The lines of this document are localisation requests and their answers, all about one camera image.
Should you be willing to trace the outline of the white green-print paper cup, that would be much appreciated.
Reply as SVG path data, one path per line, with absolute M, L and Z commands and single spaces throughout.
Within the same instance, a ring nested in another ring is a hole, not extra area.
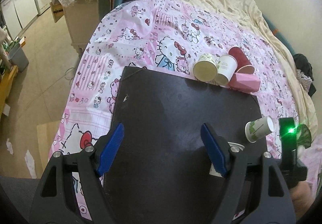
M 250 143 L 255 143 L 259 139 L 273 133 L 275 125 L 270 116 L 265 116 L 257 120 L 248 122 L 245 125 L 245 136 Z

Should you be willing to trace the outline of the cream floral paper cup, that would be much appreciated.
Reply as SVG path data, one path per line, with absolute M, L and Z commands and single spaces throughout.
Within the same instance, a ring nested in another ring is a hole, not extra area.
M 215 58 L 210 53 L 202 54 L 194 64 L 193 74 L 201 82 L 213 81 L 218 73 Z

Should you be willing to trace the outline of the white green-leaf paper cup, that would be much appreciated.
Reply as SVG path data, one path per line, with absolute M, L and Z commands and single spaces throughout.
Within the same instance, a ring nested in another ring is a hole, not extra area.
M 218 61 L 218 70 L 215 82 L 219 85 L 227 85 L 236 69 L 237 60 L 232 55 L 222 55 Z

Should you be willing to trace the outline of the pink faceted cup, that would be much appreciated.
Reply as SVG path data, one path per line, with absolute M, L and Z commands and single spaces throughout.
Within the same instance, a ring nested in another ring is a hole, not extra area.
M 260 89 L 260 79 L 255 74 L 234 73 L 228 85 L 241 92 L 253 93 Z

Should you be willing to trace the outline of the dark red ribbed cup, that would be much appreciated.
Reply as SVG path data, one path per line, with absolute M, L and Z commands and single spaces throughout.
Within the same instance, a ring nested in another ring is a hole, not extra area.
M 241 48 L 234 46 L 229 50 L 228 54 L 237 61 L 236 73 L 254 74 L 255 68 Z

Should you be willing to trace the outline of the black square board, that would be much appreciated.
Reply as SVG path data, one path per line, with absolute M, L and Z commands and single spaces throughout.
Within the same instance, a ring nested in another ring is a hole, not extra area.
M 210 175 L 200 137 L 209 123 L 229 142 L 259 154 L 247 122 L 261 117 L 256 96 L 144 68 L 124 68 L 112 121 L 124 139 L 104 189 L 118 223 L 205 223 L 224 180 Z

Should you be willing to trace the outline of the cream yellow blanket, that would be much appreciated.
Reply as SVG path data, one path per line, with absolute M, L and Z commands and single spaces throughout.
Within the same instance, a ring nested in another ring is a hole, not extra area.
M 287 47 L 277 39 L 262 16 L 254 0 L 180 0 L 186 3 L 218 13 L 237 23 L 239 28 L 261 36 L 268 43 L 283 67 L 290 91 L 293 95 L 300 122 L 306 124 L 315 138 L 321 130 L 314 103 L 296 78 L 296 65 Z

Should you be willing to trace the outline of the dark clothes pile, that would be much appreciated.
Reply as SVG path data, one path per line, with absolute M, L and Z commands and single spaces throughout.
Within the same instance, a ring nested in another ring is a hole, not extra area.
M 301 53 L 293 55 L 296 65 L 296 78 L 310 97 L 317 91 L 313 85 L 313 68 L 307 57 Z

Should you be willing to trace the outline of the pink Hello Kitty bedsheet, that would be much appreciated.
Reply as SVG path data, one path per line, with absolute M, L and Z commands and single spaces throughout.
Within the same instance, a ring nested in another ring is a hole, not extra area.
M 255 68 L 261 117 L 300 120 L 283 67 L 272 47 L 251 31 L 214 12 L 180 0 L 136 0 L 107 14 L 94 31 L 71 87 L 50 151 L 73 154 L 105 135 L 115 110 L 126 67 L 196 80 L 194 64 L 204 53 L 215 59 L 237 46 Z M 266 139 L 266 150 L 281 155 L 278 132 Z

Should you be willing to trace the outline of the grey trash bin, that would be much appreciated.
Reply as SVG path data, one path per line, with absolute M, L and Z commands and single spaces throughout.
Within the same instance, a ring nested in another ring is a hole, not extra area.
M 23 72 L 29 64 L 29 60 L 26 57 L 20 43 L 16 43 L 9 52 L 8 59 L 13 66 L 18 67 L 18 71 Z

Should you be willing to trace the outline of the beige wooden nightstand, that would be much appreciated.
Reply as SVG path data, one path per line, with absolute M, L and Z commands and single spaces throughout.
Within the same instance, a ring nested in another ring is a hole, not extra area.
M 82 56 L 92 34 L 98 26 L 98 0 L 51 0 L 54 22 L 65 19 L 71 45 Z

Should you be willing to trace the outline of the white kitchen cabinets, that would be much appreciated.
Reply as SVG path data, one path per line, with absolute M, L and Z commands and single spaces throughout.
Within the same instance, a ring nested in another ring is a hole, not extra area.
M 18 36 L 38 15 L 34 0 L 2 0 L 1 10 L 12 38 Z

